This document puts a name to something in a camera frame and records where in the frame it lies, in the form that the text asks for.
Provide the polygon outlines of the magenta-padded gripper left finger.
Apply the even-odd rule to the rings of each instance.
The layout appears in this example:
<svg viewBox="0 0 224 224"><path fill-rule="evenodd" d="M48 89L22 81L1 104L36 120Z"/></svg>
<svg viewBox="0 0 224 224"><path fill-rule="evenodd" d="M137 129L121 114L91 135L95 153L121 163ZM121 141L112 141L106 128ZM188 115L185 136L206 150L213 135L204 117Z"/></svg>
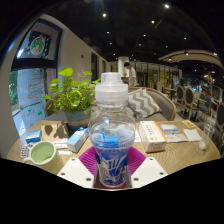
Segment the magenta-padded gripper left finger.
<svg viewBox="0 0 224 224"><path fill-rule="evenodd" d="M84 188L93 188L97 176L97 160L93 147L80 157L71 157L58 176Z"/></svg>

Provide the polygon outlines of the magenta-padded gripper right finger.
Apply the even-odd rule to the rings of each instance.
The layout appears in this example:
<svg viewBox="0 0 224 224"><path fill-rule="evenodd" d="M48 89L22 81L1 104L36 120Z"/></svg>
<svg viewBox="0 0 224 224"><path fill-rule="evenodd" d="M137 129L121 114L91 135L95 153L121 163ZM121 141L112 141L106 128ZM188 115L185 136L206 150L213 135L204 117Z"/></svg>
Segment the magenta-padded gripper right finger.
<svg viewBox="0 0 224 224"><path fill-rule="evenodd" d="M167 176L154 157L146 157L134 147L128 152L127 186L140 188Z"/></svg>

